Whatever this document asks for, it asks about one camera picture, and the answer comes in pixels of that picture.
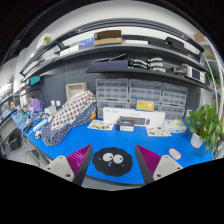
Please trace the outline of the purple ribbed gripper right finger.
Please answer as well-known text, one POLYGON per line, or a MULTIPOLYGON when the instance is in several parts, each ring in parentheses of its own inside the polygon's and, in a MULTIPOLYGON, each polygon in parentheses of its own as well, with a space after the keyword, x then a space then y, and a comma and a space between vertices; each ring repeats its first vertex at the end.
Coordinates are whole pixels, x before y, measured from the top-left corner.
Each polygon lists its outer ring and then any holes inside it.
POLYGON ((135 156, 146 184, 182 169, 182 166, 169 155, 160 156, 140 145, 135 145, 135 156))

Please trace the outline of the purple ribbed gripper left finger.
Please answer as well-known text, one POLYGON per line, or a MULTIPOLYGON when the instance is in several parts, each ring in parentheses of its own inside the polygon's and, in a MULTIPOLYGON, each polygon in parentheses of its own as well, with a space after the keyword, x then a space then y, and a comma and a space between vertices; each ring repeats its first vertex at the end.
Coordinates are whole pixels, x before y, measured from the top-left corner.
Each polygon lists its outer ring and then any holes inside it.
POLYGON ((92 145, 87 145, 67 157, 62 155, 58 156, 45 167, 45 170, 81 186, 84 181, 92 153, 92 145))

